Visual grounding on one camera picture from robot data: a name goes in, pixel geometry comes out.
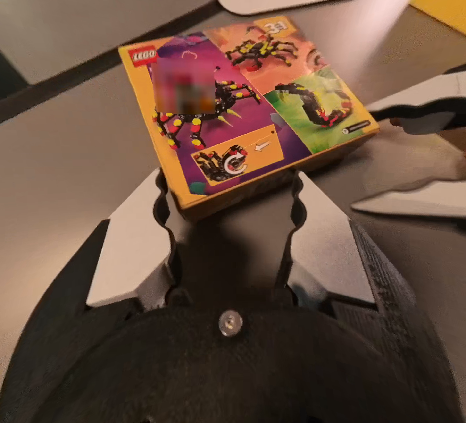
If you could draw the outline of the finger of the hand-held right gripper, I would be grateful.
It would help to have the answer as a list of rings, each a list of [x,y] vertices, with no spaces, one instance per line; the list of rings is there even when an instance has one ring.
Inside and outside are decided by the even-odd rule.
[[[414,189],[393,189],[354,202],[351,208],[381,215],[465,218],[466,182],[435,180]]]
[[[465,128],[466,71],[448,70],[366,108],[376,121],[395,121],[409,135]]]

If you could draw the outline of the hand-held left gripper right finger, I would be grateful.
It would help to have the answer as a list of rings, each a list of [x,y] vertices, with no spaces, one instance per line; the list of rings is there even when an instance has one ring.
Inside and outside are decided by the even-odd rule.
[[[295,305],[332,300],[375,305],[348,216],[303,172],[292,184],[291,220],[276,286]]]

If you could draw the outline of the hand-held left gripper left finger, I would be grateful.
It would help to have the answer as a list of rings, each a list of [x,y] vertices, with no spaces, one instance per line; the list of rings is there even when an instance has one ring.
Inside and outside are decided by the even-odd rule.
[[[143,310],[164,308],[181,268],[170,217],[168,186],[156,168],[111,214],[86,305],[136,299]]]

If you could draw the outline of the colourful lego set box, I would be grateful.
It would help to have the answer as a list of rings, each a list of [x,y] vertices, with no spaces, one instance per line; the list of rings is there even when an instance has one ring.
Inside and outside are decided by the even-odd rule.
[[[287,17],[120,46],[178,211],[198,221],[345,158],[379,132]]]

